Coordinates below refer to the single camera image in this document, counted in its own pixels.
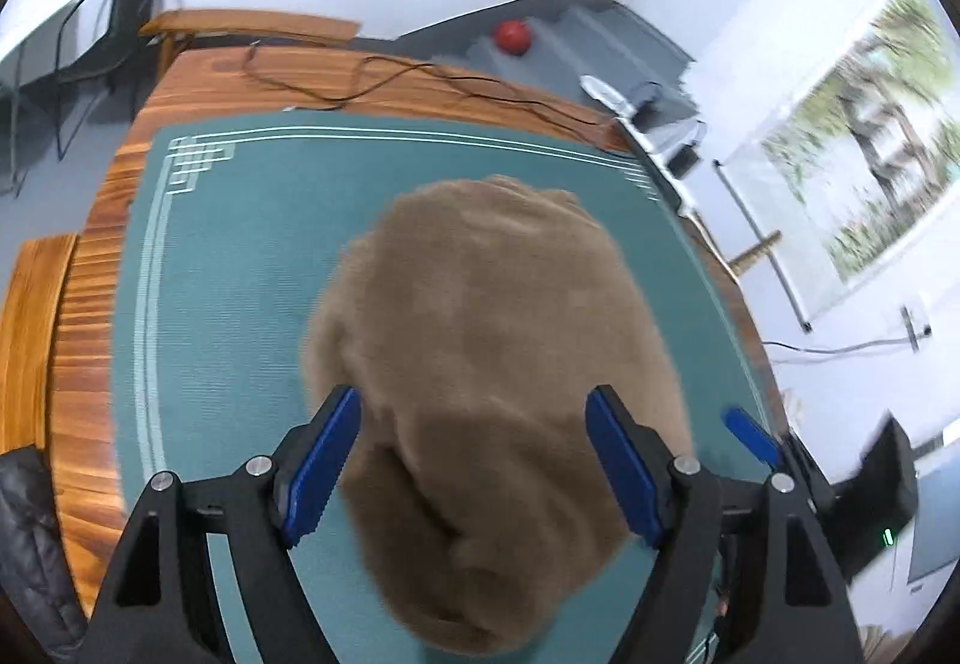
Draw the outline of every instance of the wooden bench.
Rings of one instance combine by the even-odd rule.
[[[310,14],[258,9],[174,9],[158,14],[140,29],[141,36],[160,36],[160,79],[195,36],[227,33],[256,38],[283,38],[321,47],[342,47],[360,30],[360,23]]]
[[[0,453],[47,445],[50,351],[76,234],[24,242],[0,316]]]

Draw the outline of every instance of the brown fabric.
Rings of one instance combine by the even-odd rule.
[[[610,236],[506,177],[401,196],[342,256],[302,366],[363,397],[341,489],[392,614],[456,653],[516,648],[627,528],[584,427],[612,384],[675,453],[676,373]]]

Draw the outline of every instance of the blue gripper pad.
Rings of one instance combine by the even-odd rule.
[[[770,434],[760,428],[760,424],[753,420],[742,408],[731,407],[723,413],[723,423],[727,431],[733,434],[757,461],[778,469],[784,459],[781,456],[779,445]]]
[[[358,432],[360,394],[352,387],[337,386],[298,434],[291,455],[277,472],[274,498],[288,548],[316,530]]]
[[[670,495],[667,466],[673,456],[656,432],[637,426],[611,386],[590,391],[586,419],[587,435],[630,531],[651,548],[659,547],[672,523],[664,520],[664,511]],[[637,436],[642,438],[643,446],[635,444],[633,437]],[[651,455],[646,456],[648,461],[662,462],[662,466],[654,467],[654,472],[640,456],[643,447],[651,448]]]

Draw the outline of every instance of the white geometric corner pattern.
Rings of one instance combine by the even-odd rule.
[[[405,128],[357,128],[337,125],[277,125],[222,133],[198,134],[171,140],[154,186],[147,229],[140,255],[136,309],[133,314],[133,401],[136,405],[136,435],[144,482],[167,468],[160,426],[160,384],[157,375],[157,337],[160,333],[160,272],[166,247],[167,225],[173,196],[192,193],[200,174],[214,164],[231,160],[238,143],[270,143],[283,139],[397,140],[433,142],[526,152],[605,167],[619,172],[642,190],[646,199],[659,202],[650,176],[637,162],[601,152],[578,152],[552,145],[518,142],[490,136],[416,131]]]

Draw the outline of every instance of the black leather item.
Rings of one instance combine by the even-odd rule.
[[[64,557],[50,470],[32,446],[0,456],[0,589],[51,661],[74,660],[86,617]]]

